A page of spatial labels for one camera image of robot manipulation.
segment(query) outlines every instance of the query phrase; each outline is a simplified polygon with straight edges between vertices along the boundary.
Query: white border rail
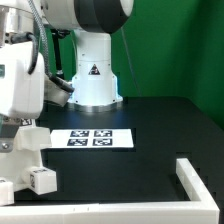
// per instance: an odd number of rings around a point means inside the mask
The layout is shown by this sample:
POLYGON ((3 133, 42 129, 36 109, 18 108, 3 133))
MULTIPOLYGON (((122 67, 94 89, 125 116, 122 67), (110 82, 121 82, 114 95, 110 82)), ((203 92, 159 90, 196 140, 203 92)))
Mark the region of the white border rail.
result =
POLYGON ((191 201, 0 208, 1 224, 218 224, 219 208, 187 159, 177 175, 191 201))

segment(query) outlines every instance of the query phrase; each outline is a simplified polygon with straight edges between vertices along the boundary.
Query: green backdrop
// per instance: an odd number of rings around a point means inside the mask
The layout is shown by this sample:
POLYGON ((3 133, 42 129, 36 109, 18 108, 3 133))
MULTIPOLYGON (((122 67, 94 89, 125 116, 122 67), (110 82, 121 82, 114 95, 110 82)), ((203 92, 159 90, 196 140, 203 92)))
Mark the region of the green backdrop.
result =
MULTIPOLYGON (((223 0, 135 0, 124 33, 142 96, 187 97, 224 128, 223 0)), ((71 38, 60 46, 64 72, 71 79, 71 38)), ((112 68, 120 94, 138 96, 130 61, 119 30, 112 35, 112 68)))

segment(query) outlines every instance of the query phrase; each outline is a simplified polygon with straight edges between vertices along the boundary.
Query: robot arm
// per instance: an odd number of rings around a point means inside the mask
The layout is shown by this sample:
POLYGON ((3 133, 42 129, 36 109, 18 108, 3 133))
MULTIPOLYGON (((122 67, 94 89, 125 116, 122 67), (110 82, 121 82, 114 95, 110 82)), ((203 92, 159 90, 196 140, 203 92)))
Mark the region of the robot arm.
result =
POLYGON ((0 0, 0 191, 7 188, 8 192, 2 194, 6 198, 0 197, 0 205, 13 203, 13 192, 24 188, 37 194, 57 189, 56 174, 42 167, 40 154, 50 147, 49 129, 35 124, 19 128, 21 118, 39 117, 44 98, 63 104, 72 89, 50 73, 47 54, 43 57, 30 42, 34 36, 38 39, 34 18, 42 19, 42 8, 54 29, 77 30, 80 68, 73 83, 78 92, 72 99, 88 107, 101 106, 120 99, 111 71, 109 34, 125 23, 132 7, 133 0, 0 0), (104 96, 102 101, 95 97, 99 93, 104 96))
POLYGON ((114 33, 131 15, 134 0, 42 0, 49 24, 56 29, 82 28, 94 33, 114 33))

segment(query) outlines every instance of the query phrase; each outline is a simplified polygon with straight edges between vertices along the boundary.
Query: small white block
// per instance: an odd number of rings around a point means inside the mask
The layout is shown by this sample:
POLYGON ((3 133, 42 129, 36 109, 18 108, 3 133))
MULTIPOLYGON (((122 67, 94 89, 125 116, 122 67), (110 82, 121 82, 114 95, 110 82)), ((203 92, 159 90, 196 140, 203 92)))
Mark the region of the small white block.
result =
POLYGON ((38 195, 57 191, 56 172, 45 167, 26 169, 25 182, 38 195))
POLYGON ((0 178, 0 206, 14 204, 13 183, 0 178))

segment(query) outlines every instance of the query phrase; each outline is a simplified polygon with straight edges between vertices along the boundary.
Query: black table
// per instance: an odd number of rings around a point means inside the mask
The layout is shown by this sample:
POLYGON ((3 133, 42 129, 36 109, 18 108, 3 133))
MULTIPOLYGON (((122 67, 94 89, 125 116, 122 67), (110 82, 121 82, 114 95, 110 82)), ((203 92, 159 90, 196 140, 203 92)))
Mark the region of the black table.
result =
POLYGON ((38 125, 51 130, 131 128, 135 151, 43 150, 44 166, 57 172, 58 191, 41 196, 17 192, 16 205, 189 200, 175 175, 176 159, 188 158, 223 222, 224 132, 189 100, 127 98, 121 109, 95 114, 45 105, 38 125))

